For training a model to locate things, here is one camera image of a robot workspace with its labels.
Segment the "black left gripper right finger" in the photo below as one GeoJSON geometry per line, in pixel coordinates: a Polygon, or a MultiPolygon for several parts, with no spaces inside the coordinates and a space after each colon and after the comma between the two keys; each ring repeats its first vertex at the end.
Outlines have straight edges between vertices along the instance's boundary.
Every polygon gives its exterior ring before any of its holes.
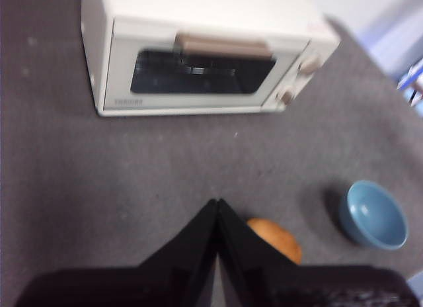
{"type": "Polygon", "coordinates": [[[217,202],[219,256],[242,306],[416,306],[397,272],[368,265],[298,265],[217,202]]]}

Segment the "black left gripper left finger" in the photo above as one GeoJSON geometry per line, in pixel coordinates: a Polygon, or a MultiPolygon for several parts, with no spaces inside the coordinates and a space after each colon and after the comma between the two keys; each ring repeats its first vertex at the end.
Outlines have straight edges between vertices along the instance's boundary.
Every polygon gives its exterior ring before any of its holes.
{"type": "Polygon", "coordinates": [[[211,200],[143,263],[62,269],[35,277],[17,306],[193,306],[214,266],[219,203],[211,200]]]}

